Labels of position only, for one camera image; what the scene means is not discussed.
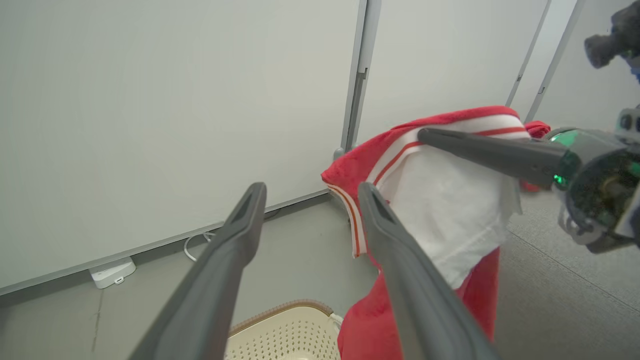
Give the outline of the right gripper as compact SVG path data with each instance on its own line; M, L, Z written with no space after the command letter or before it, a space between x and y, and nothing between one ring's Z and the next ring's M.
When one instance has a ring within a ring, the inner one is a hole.
M613 130L561 127L546 140L503 139L421 129L418 141L498 173L551 187L557 223L601 255L639 246L639 109L620 111Z

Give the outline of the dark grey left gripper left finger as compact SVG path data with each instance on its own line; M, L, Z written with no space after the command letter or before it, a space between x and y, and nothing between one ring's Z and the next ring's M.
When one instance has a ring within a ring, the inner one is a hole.
M267 187L251 184L187 272L132 360L222 360L243 270L254 259L265 218Z

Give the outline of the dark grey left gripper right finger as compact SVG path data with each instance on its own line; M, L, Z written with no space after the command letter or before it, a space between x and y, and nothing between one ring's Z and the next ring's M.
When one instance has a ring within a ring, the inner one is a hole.
M382 269L405 360L498 360L499 354L374 184L358 186L371 255Z

